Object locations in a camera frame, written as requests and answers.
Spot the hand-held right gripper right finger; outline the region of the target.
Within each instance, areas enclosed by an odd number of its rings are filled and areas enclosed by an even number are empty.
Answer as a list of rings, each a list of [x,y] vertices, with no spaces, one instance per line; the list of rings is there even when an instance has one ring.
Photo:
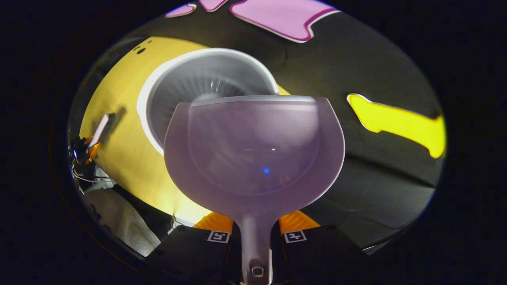
[[[272,233],[273,283],[357,283],[368,255],[336,225],[302,211],[283,215]]]

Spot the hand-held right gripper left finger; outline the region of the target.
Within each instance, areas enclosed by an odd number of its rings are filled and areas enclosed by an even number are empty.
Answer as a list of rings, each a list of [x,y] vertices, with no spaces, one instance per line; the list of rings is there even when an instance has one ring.
[[[194,226],[174,221],[152,253],[152,266],[172,285],[239,285],[240,258],[232,234],[233,220],[219,213]]]

